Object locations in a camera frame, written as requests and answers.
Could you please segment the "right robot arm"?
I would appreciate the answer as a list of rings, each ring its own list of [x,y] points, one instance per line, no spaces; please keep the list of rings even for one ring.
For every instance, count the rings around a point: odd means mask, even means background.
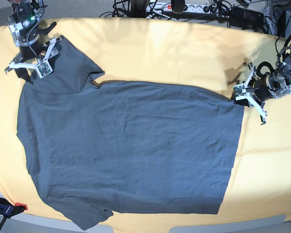
[[[14,70],[19,78],[32,83],[28,71],[34,71],[41,79],[53,72],[49,59],[59,55],[56,45],[60,38],[43,42],[46,36],[57,25],[53,22],[45,29],[40,29],[47,5],[42,0],[11,0],[13,14],[8,17],[8,28],[19,53],[9,63],[5,73]]]

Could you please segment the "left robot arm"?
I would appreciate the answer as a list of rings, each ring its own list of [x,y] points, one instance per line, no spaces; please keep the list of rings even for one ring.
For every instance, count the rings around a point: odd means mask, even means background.
[[[248,64],[249,76],[242,84],[233,87],[231,99],[235,104],[263,107],[265,101],[291,94],[291,35],[277,55],[275,67],[262,62],[255,67]]]

